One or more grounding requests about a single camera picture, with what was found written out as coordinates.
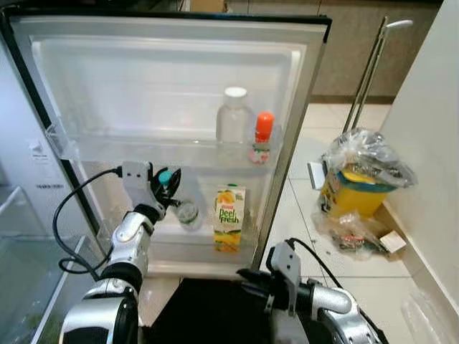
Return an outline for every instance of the yellow trash bin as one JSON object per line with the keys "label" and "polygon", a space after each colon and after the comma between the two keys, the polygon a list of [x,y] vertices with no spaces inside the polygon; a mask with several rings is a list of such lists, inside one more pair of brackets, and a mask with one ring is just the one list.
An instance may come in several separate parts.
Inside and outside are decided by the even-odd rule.
{"label": "yellow trash bin", "polygon": [[358,211],[371,217],[394,186],[378,184],[373,178],[347,171],[329,171],[322,186],[324,208],[332,217]]}

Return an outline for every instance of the juice carton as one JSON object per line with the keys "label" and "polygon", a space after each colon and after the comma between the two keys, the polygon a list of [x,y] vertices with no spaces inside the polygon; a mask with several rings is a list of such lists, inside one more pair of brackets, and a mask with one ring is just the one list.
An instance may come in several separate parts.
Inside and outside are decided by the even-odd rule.
{"label": "juice carton", "polygon": [[244,221],[245,188],[229,184],[219,186],[215,199],[214,243],[222,252],[237,252]]}

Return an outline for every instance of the floor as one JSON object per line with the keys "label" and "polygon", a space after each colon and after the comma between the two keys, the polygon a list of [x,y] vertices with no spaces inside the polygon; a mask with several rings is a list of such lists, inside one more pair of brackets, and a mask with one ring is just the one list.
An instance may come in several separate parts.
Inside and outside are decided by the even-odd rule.
{"label": "floor", "polygon": [[[416,286],[403,263],[399,260],[390,262],[380,256],[373,256],[366,261],[355,261],[338,252],[328,237],[321,236],[316,231],[311,220],[311,214],[318,210],[318,191],[311,188],[306,163],[316,160],[341,133],[349,108],[350,105],[347,104],[309,105],[268,239],[268,247],[289,237],[298,237],[311,245],[342,285],[355,296],[366,313],[385,331],[390,343],[411,344],[414,341],[402,316],[401,306]],[[389,105],[367,105],[361,114],[360,126],[378,130],[389,110]],[[296,251],[301,258],[301,274],[304,280],[312,277],[325,285],[333,286],[333,282],[308,252],[302,248],[297,248]],[[140,304],[148,304],[154,300],[154,312],[151,308],[146,310],[141,307],[145,324],[153,322],[155,314],[167,303],[178,284],[177,279],[162,279],[159,283],[152,282],[149,288],[145,288],[148,291],[141,293],[141,300],[143,298],[145,302]],[[169,292],[164,294],[160,290],[165,286]]]}

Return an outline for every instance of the black cable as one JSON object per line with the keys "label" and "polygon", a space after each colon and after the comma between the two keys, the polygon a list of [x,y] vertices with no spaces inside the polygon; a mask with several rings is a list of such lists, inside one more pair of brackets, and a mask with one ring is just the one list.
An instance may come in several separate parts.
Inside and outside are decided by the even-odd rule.
{"label": "black cable", "polygon": [[[323,267],[323,269],[326,271],[326,273],[331,278],[333,283],[338,288],[344,289],[343,286],[341,285],[341,283],[336,279],[334,274],[330,271],[330,269],[323,262],[323,260],[314,252],[313,249],[311,249],[309,247],[309,245],[307,245],[305,242],[302,242],[300,239],[297,239],[297,238],[289,238],[289,239],[285,240],[285,242],[287,242],[287,244],[289,244],[289,246],[292,247],[292,249],[295,249],[295,247],[294,247],[294,243],[295,242],[298,242],[301,246],[303,246],[305,249],[307,249],[309,251],[309,253],[311,253],[312,256],[316,259],[316,261],[320,264],[320,266]],[[363,309],[359,308],[359,310],[360,310],[361,316],[364,317],[364,319],[369,323],[369,325],[377,333],[377,335],[378,335],[379,339],[381,340],[381,342],[383,344],[389,344],[389,341],[387,340],[387,337],[384,334],[384,331],[376,326],[376,324],[373,322],[373,320],[370,319],[370,317],[364,312]]]}
{"label": "black cable", "polygon": [[[61,237],[59,235],[59,232],[57,230],[57,219],[59,218],[59,214],[60,214],[62,208],[69,201],[69,199],[71,199],[77,192],[80,192],[82,188],[87,186],[89,183],[91,183],[95,179],[97,179],[97,178],[99,178],[101,176],[104,176],[105,174],[109,174],[109,173],[115,173],[115,174],[117,174],[118,176],[121,177],[122,176],[121,167],[119,166],[117,168],[111,168],[110,170],[105,170],[105,171],[99,172],[96,175],[94,175],[91,178],[89,178],[88,180],[86,180],[83,183],[81,183],[72,192],[70,192],[68,195],[66,195],[66,197],[62,200],[62,202],[60,202],[59,206],[57,206],[57,208],[56,208],[55,215],[52,218],[52,233],[55,236],[55,240],[56,240],[57,244],[60,246],[60,248],[63,249],[65,252],[67,252],[70,255],[70,257],[61,259],[59,261],[59,268],[62,269],[63,271],[65,271],[65,272],[69,272],[70,274],[87,274],[87,273],[89,273],[89,274],[91,274],[92,278],[95,281],[99,280],[99,275],[97,274],[96,270],[99,267],[101,267],[108,260],[113,248],[112,247],[110,248],[110,250],[104,256],[104,259],[99,264],[97,264],[95,267],[92,267],[87,262],[86,259],[81,257],[77,252],[75,252],[73,249],[68,247],[63,242],[63,240],[61,239]],[[83,269],[83,270],[71,270],[71,269],[68,269],[66,266],[64,266],[64,263],[70,263],[70,262],[73,262],[75,264],[81,265],[85,269]]]}

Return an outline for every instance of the refrigerator door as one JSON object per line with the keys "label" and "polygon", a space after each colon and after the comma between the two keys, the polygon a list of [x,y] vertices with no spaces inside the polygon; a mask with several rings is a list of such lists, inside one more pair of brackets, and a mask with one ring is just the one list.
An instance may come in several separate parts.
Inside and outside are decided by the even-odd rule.
{"label": "refrigerator door", "polygon": [[[149,272],[234,275],[260,264],[331,20],[324,16],[10,10],[4,34],[55,153],[83,180],[121,161],[182,168],[179,197],[199,208],[184,226],[156,226]],[[242,86],[255,113],[275,115],[270,159],[215,140],[223,89]],[[231,151],[231,156],[222,154]],[[246,188],[238,253],[214,251],[219,186]],[[130,200],[120,180],[87,192],[109,235]]]}

